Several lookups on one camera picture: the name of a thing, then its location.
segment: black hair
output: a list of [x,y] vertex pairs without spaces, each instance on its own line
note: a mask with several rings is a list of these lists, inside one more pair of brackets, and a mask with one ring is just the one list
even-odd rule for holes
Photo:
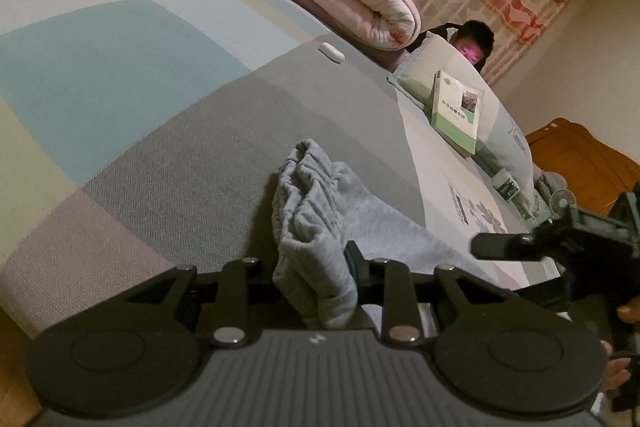
[[480,21],[467,21],[458,30],[457,39],[470,38],[473,39],[480,49],[484,58],[488,58],[494,50],[494,33],[491,28]]

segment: bed sheet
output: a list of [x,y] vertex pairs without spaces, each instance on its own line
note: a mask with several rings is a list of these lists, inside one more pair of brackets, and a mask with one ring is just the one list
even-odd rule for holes
[[[0,304],[30,335],[175,264],[275,256],[275,172],[301,139],[460,250],[522,230],[385,70],[290,0],[0,3]],[[486,269],[513,287],[541,266]]]

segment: person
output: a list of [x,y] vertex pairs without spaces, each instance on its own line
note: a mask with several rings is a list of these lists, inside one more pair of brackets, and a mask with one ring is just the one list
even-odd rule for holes
[[422,32],[405,50],[409,53],[416,51],[426,38],[427,32],[446,39],[474,65],[478,73],[482,71],[486,60],[494,50],[494,32],[487,24],[474,20],[467,21],[463,25],[446,23]]
[[[617,309],[618,317],[621,321],[627,324],[635,324],[640,322],[640,296],[634,297],[626,305],[620,306]],[[609,343],[602,342],[602,346],[608,355],[611,355],[613,348]],[[628,370],[631,359],[616,359],[610,360],[607,367],[607,375],[604,379],[601,391],[611,391],[619,388],[629,378],[631,378],[631,372]]]

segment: green and white book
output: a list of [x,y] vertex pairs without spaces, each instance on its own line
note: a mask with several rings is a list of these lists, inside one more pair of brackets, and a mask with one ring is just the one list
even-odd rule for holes
[[468,153],[476,153],[482,91],[465,86],[444,71],[433,83],[431,126]]

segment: dark jacket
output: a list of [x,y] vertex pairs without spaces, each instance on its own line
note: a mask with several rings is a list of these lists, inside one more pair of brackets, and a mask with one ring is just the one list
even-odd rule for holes
[[[460,28],[462,28],[462,25],[454,24],[453,22],[448,22],[446,24],[443,24],[442,26],[438,26],[437,28],[432,28],[431,30],[427,30],[427,32],[435,33],[436,35],[441,36],[443,39],[448,41],[449,40],[449,39],[447,39],[447,29],[448,28],[455,28],[455,29],[459,30]],[[415,41],[412,42],[411,44],[409,44],[405,49],[409,53],[413,53],[414,51],[416,51],[421,46],[422,42],[424,41],[425,37],[427,36],[427,32],[420,33],[418,35],[417,39],[415,39]],[[484,67],[484,63],[485,62],[486,62],[486,58],[483,58],[482,60],[480,60],[480,62],[478,62],[475,65],[475,68],[478,71],[478,73],[480,71],[482,71],[482,68]]]

